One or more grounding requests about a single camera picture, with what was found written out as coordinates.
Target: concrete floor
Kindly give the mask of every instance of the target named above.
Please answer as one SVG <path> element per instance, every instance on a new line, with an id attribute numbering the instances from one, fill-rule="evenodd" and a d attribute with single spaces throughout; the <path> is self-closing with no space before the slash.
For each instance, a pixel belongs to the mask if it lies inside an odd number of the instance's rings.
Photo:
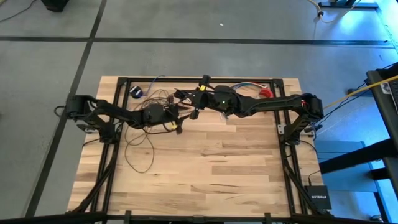
<path id="1" fill-rule="evenodd" d="M 88 37 L 100 3 L 70 0 L 63 13 L 53 13 L 37 1 L 27 12 L 0 23 L 0 36 Z M 30 0 L 4 3 L 0 19 L 29 4 Z M 327 10 L 325 19 L 343 11 Z M 391 38 L 376 11 L 355 10 L 338 22 L 316 26 L 315 16 L 315 8 L 306 0 L 112 0 L 107 2 L 96 36 Z M 57 125 L 52 110 L 64 104 L 85 45 L 0 42 L 0 218 L 21 217 L 25 212 Z M 395 48 L 378 45 L 94 43 L 77 93 L 95 95 L 103 75 L 296 77 L 303 91 L 316 94 L 327 104 L 343 96 L 346 89 L 359 86 L 366 71 L 396 61 Z M 373 99 L 359 98 L 331 117 L 318 137 L 365 142 L 383 139 L 386 132 L 374 113 Z M 84 136 L 73 122 L 67 123 L 36 215 L 65 211 Z"/>

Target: black floor stripe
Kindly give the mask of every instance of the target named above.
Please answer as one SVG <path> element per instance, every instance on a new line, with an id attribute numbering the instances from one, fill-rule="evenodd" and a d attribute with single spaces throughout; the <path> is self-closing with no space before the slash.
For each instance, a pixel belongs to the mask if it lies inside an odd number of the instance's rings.
<path id="1" fill-rule="evenodd" d="M 204 38 L 107 38 L 97 37 L 101 43 L 191 43 L 191 44 L 285 44 L 285 45 L 382 45 L 387 40 L 270 40 L 270 39 L 204 39 Z"/>
<path id="2" fill-rule="evenodd" d="M 93 46 L 94 37 L 96 35 L 98 27 L 100 26 L 101 18 L 103 16 L 104 9 L 106 6 L 106 1 L 107 0 L 102 0 L 101 5 L 99 6 L 99 10 L 98 10 L 93 28 L 90 32 L 90 38 L 88 39 L 86 47 L 83 52 L 83 55 L 81 56 L 81 60 L 80 60 L 78 69 L 76 71 L 76 75 L 75 75 L 75 77 L 72 81 L 72 85 L 70 87 L 70 92 L 68 94 L 68 98 L 73 96 L 74 94 L 76 94 L 77 88 L 78 88 L 80 80 L 81 80 L 81 76 L 83 75 L 88 56 L 90 54 L 91 47 Z M 55 130 L 55 133 L 53 135 L 52 142 L 49 147 L 47 156 L 45 158 L 42 171 L 39 175 L 39 179 L 36 183 L 34 192 L 32 194 L 32 198 L 30 199 L 29 205 L 27 207 L 25 217 L 34 217 L 34 215 L 35 215 L 37 206 L 40 202 L 40 198 L 43 193 L 43 189 L 45 187 L 45 183 L 47 181 L 47 178 L 49 177 L 51 166 L 54 161 L 55 155 L 57 153 L 57 149 L 60 144 L 62 133 L 63 133 L 63 130 L 65 129 L 66 123 L 67 123 L 67 117 L 66 117 L 65 112 L 63 111 L 61 118 L 58 122 L 57 128 Z"/>
<path id="3" fill-rule="evenodd" d="M 1 37 L 0 41 L 16 42 L 87 42 L 88 37 Z"/>

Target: wooden table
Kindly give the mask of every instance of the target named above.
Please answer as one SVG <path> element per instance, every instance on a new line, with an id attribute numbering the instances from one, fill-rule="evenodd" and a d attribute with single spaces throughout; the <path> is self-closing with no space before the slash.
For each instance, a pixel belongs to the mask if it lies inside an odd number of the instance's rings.
<path id="1" fill-rule="evenodd" d="M 117 79 L 102 77 L 96 97 L 112 102 Z M 285 78 L 284 84 L 287 96 L 301 93 L 298 79 Z M 135 85 L 146 90 L 149 83 Z M 158 89 L 173 93 L 174 88 L 196 86 L 197 83 L 155 83 L 149 94 Z M 257 97 L 258 89 L 243 87 L 238 92 Z M 142 101 L 129 97 L 127 108 L 132 110 Z M 294 120 L 297 115 L 291 112 L 290 117 Z M 155 127 L 152 132 L 161 130 L 162 126 Z M 132 139 L 141 132 L 130 128 L 126 136 Z M 97 134 L 88 134 L 86 141 L 96 138 Z M 109 214 L 123 215 L 125 210 L 131 210 L 135 215 L 263 217 L 269 212 L 272 217 L 290 217 L 273 112 L 247 118 L 230 116 L 225 120 L 218 112 L 205 110 L 197 120 L 184 122 L 182 134 L 151 135 L 149 139 L 155 147 L 154 164 L 147 173 L 138 174 L 126 162 L 127 143 L 122 138 Z M 302 139 L 313 144 L 309 137 Z M 83 148 L 69 210 L 94 186 L 102 146 L 94 142 Z M 319 170 L 317 157 L 306 144 L 297 146 L 297 155 L 306 184 L 308 175 Z M 139 146 L 129 146 L 126 157 L 137 170 L 146 170 L 152 158 L 148 140 Z M 322 184 L 319 173 L 312 175 L 311 180 L 313 185 Z M 299 212 L 295 187 L 293 193 Z"/>

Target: blue cable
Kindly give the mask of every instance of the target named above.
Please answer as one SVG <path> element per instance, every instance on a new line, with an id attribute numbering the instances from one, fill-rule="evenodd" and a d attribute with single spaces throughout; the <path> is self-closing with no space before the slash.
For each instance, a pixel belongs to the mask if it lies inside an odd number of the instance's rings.
<path id="1" fill-rule="evenodd" d="M 159 77 L 165 77 L 165 75 L 159 75 L 158 77 L 154 78 L 154 79 L 152 80 L 152 82 L 150 83 L 149 88 L 148 88 L 148 90 L 145 92 L 144 96 L 147 96 L 147 95 L 148 95 L 150 88 L 152 88 L 152 85 L 154 84 L 154 82 L 156 81 L 156 79 L 158 79 Z"/>

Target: red object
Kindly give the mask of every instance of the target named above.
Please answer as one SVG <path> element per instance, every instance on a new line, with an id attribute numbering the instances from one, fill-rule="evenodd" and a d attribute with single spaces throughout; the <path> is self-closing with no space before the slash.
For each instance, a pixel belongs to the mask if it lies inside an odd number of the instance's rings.
<path id="1" fill-rule="evenodd" d="M 266 98 L 273 98 L 274 97 L 274 94 L 268 88 L 262 88 L 260 90 L 259 95 L 265 96 Z"/>

